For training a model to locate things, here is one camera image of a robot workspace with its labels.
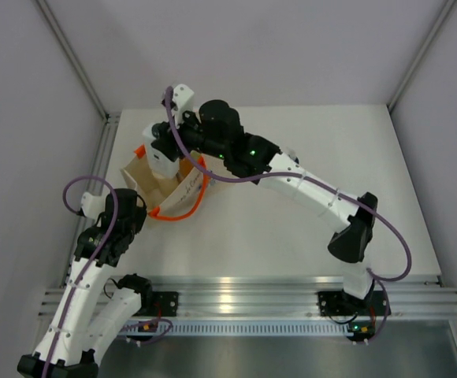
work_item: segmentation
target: purple cable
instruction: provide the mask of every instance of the purple cable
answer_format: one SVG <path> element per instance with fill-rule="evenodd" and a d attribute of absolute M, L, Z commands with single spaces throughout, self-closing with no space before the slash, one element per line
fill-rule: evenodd
<path fill-rule="evenodd" d="M 90 267 L 90 264 L 95 260 L 95 258 L 97 257 L 97 255 L 99 254 L 101 249 L 104 247 L 104 244 L 106 244 L 106 241 L 110 237 L 110 234 L 111 234 L 115 224 L 117 223 L 117 216 L 118 216 L 118 197 L 117 197 L 117 193 L 115 192 L 113 187 L 110 185 L 110 183 L 108 183 L 106 180 L 102 179 L 101 177 L 97 177 L 97 176 L 80 176 L 80 177 L 77 177 L 77 178 L 69 181 L 68 184 L 65 186 L 63 192 L 62 192 L 62 201 L 64 202 L 65 207 L 70 212 L 78 214 L 78 212 L 76 210 L 74 210 L 74 208 L 72 208 L 70 206 L 70 204 L 68 204 L 67 193 L 68 193 L 69 188 L 73 184 L 75 184 L 75 183 L 77 183 L 79 181 L 82 181 L 82 180 L 99 181 L 100 183 L 103 183 L 104 185 L 106 185 L 110 189 L 110 193 L 111 193 L 111 196 L 113 197 L 113 203 L 114 203 L 114 205 L 113 205 L 113 216 L 111 217 L 110 226 L 108 227 L 108 230 L 106 231 L 106 233 L 102 237 L 101 242 L 97 245 L 97 247 L 95 248 L 94 252 L 89 257 L 89 259 L 87 261 L 87 264 L 85 264 L 85 266 L 81 269 L 80 274 L 78 275 L 78 277 L 74 281 L 74 286 L 72 286 L 71 289 L 69 290 L 68 297 L 65 300 L 64 308 L 62 309 L 61 317 L 59 318 L 59 321 L 58 321 L 58 325 L 57 325 L 58 329 L 62 329 L 62 326 L 64 325 L 65 318 L 67 317 L 67 314 L 68 314 L 69 306 L 71 305 L 72 297 L 74 296 L 74 293 L 76 291 L 76 285 L 79 284 L 80 281 L 83 279 L 85 272 Z M 57 347 L 57 343 L 58 343 L 59 337 L 60 337 L 59 331 L 55 331 L 55 335 L 54 335 L 54 338 L 52 339 L 52 343 L 50 345 L 50 349 L 48 350 L 48 355 L 46 356 L 45 365 L 43 366 L 43 372 L 41 373 L 41 378 L 46 378 L 46 375 L 48 373 L 48 368 L 50 367 L 50 362 L 52 361 L 52 357 L 54 356 L 55 348 Z"/>
<path fill-rule="evenodd" d="M 125 327 L 123 327 L 121 329 L 121 332 L 127 331 L 129 329 L 133 329 L 133 328 L 144 327 L 145 325 L 149 325 L 149 324 L 160 323 L 161 321 L 163 321 L 164 323 L 167 323 L 169 325 L 169 327 L 163 333 L 161 333 L 160 335 L 157 335 L 154 338 L 149 339 L 147 341 L 142 341 L 140 345 L 153 344 L 153 343 L 156 343 L 159 340 L 162 340 L 165 337 L 165 335 L 167 335 L 167 333 L 171 329 L 173 329 L 174 325 L 173 325 L 172 321 L 170 321 L 169 319 L 164 319 L 162 317 L 157 317 L 155 319 L 152 319 L 151 321 L 140 321 L 139 323 L 135 323 L 135 324 L 132 324 L 132 325 L 127 325 L 127 326 L 125 326 Z"/>
<path fill-rule="evenodd" d="M 211 178 L 213 178 L 215 180 L 218 180 L 218 181 L 221 181 L 221 182 L 225 182 L 225 183 L 246 183 L 248 181 L 256 181 L 256 180 L 261 180 L 261 179 L 265 179 L 265 178 L 268 178 L 268 177 L 282 177 L 282 176 L 284 176 L 284 177 L 295 177 L 297 179 L 302 179 L 302 175 L 300 173 L 294 173 L 294 172 L 269 172 L 269 173 L 263 173 L 261 175 L 256 175 L 256 176 L 233 179 L 233 178 L 219 176 L 219 175 L 217 175 L 217 174 L 215 174 L 215 173 L 213 173 L 211 171 L 208 171 L 207 169 L 202 167 L 197 161 L 195 161 L 195 159 L 188 152 L 187 147 L 181 141 L 180 134 L 177 131 L 176 125 L 174 123 L 173 111 L 171 109 L 171 101 L 173 100 L 173 93 L 174 93 L 174 89 L 172 87 L 167 87 L 167 89 L 165 89 L 165 101 L 164 101 L 164 103 L 165 103 L 165 111 L 167 113 L 167 118 L 168 118 L 168 121 L 169 121 L 169 126 L 170 126 L 170 129 L 171 129 L 171 132 L 173 133 L 174 139 L 176 140 L 176 144 L 180 148 L 180 150 L 183 153 L 183 155 L 200 172 L 202 172 L 205 175 L 208 175 L 209 177 L 211 177 Z M 364 203 L 361 203 L 360 201 L 356 200 L 355 198 L 351 198 L 348 195 L 345 195 L 343 193 L 339 193 L 337 191 L 337 189 L 334 189 L 333 187 L 330 187 L 329 185 L 327 185 L 325 183 L 322 183 L 321 181 L 318 181 L 318 180 L 314 179 L 313 177 L 306 176 L 306 177 L 304 177 L 304 180 L 305 181 L 309 181 L 310 183 L 313 183 L 314 185 L 320 187 L 321 189 L 324 189 L 324 190 L 332 193 L 333 195 L 337 195 L 339 198 L 342 198 L 345 201 L 353 203 L 353 204 L 361 207 L 362 209 L 364 209 L 368 213 L 372 214 L 379 221 L 381 221 L 387 228 L 389 228 L 390 231 L 395 234 L 396 238 L 402 243 L 403 249 L 405 250 L 405 254 L 406 254 L 406 257 L 407 257 L 407 266 L 404 269 L 403 273 L 398 275 L 397 277 L 387 278 L 387 277 L 378 276 L 377 274 L 372 272 L 372 269 L 367 269 L 369 271 L 370 275 L 374 279 L 377 279 L 377 280 L 380 280 L 380 281 L 395 282 L 395 281 L 400 281 L 400 280 L 404 279 L 409 274 L 409 272 L 411 271 L 411 267 L 412 267 L 411 249 L 407 245 L 407 242 L 403 238 L 402 234 L 400 234 L 400 232 L 395 228 L 395 226 L 393 226 L 393 224 L 391 224 L 388 220 L 386 220 L 386 218 L 384 218 L 377 211 L 371 209 L 369 206 L 365 205 Z"/>

